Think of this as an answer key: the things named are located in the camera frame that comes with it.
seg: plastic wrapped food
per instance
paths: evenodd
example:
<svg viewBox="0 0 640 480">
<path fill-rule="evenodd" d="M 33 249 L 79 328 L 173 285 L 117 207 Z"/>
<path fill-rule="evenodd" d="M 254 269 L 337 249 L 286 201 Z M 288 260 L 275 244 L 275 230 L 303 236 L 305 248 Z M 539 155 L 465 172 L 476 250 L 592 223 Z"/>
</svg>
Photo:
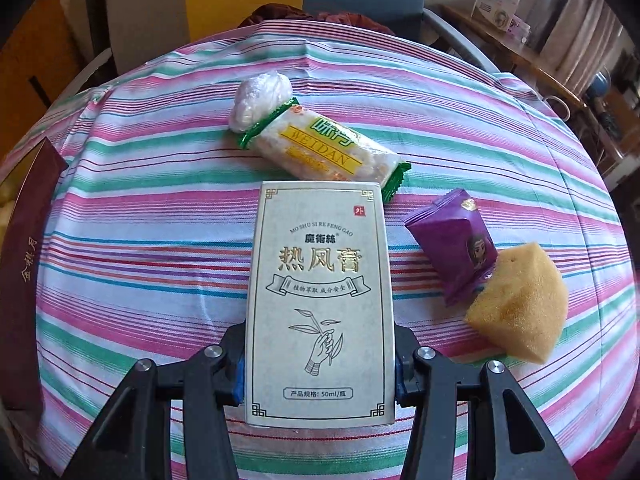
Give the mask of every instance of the plastic wrapped food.
<svg viewBox="0 0 640 480">
<path fill-rule="evenodd" d="M 242 148 L 258 151 L 301 180 L 377 182 L 394 195 L 411 165 L 374 140 L 301 106 L 289 79 L 269 72 L 244 81 L 229 119 Z"/>
<path fill-rule="evenodd" d="M 476 201 L 454 189 L 411 214 L 404 225 L 429 257 L 448 306 L 466 300 L 498 257 Z"/>
</svg>

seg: gold chinese characters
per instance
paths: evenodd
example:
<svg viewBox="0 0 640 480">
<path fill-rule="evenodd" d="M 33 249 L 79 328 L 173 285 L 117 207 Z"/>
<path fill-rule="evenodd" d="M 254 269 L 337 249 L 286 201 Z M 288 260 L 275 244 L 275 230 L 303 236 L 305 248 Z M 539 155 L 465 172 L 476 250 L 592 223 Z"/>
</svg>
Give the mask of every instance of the gold chinese characters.
<svg viewBox="0 0 640 480">
<path fill-rule="evenodd" d="M 337 250 L 337 260 L 340 263 L 342 272 L 358 272 L 359 261 L 362 258 L 359 249 L 344 248 Z M 300 247 L 283 247 L 278 256 L 280 261 L 279 270 L 305 270 L 304 256 Z M 331 248 L 329 247 L 312 247 L 311 260 L 308 270 L 311 271 L 316 267 L 324 267 L 331 272 L 335 272 L 335 265 L 332 262 Z"/>
<path fill-rule="evenodd" d="M 29 237 L 27 243 L 31 250 L 27 250 L 24 253 L 24 270 L 21 272 L 22 279 L 25 283 L 31 281 L 31 267 L 33 266 L 33 259 L 36 255 L 36 245 L 38 244 L 37 241 L 31 237 Z"/>
</svg>

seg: white box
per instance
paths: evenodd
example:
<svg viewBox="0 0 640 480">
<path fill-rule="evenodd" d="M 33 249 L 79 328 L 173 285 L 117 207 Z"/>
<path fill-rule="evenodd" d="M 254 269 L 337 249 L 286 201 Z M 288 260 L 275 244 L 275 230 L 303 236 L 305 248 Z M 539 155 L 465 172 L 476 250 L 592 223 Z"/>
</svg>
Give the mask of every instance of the white box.
<svg viewBox="0 0 640 480">
<path fill-rule="evenodd" d="M 520 0 L 476 0 L 476 9 L 495 27 L 507 30 L 519 3 Z"/>
<path fill-rule="evenodd" d="M 246 317 L 246 421 L 394 421 L 394 320 L 378 184 L 264 182 Z"/>
</svg>

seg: maroon box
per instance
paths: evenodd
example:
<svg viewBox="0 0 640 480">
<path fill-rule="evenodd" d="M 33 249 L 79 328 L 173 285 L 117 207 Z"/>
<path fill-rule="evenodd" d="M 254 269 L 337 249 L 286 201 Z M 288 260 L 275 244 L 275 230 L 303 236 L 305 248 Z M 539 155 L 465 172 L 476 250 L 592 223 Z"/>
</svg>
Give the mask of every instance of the maroon box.
<svg viewBox="0 0 640 480">
<path fill-rule="evenodd" d="M 34 421 L 43 407 L 35 331 L 38 261 L 51 197 L 66 168 L 45 138 L 4 181 L 21 187 L 0 252 L 0 399 L 7 410 L 24 410 Z"/>
</svg>

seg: green wrapper end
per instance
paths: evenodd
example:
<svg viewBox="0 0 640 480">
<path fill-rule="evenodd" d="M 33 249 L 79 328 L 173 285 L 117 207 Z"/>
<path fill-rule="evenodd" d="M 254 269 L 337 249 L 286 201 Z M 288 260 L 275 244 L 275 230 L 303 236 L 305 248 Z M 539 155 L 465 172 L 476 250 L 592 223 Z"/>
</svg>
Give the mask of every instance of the green wrapper end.
<svg viewBox="0 0 640 480">
<path fill-rule="evenodd" d="M 398 191 L 398 188 L 402 184 L 404 172 L 409 171 L 410 169 L 411 164 L 408 162 L 401 162 L 398 164 L 398 167 L 395 168 L 394 172 L 389 177 L 389 180 L 386 181 L 386 184 L 382 188 L 382 203 L 386 204 L 393 198 L 396 191 Z"/>
<path fill-rule="evenodd" d="M 251 128 L 245 131 L 238 140 L 238 145 L 245 150 L 247 144 L 251 139 L 253 139 L 256 135 L 260 135 L 260 133 L 267 127 L 269 124 L 274 121 L 276 118 L 280 117 L 284 112 L 289 110 L 294 105 L 299 105 L 300 103 L 295 97 L 292 97 L 288 101 L 285 101 L 279 107 L 277 107 L 273 112 L 271 112 L 268 116 L 266 116 L 263 120 L 255 123 Z"/>
</svg>

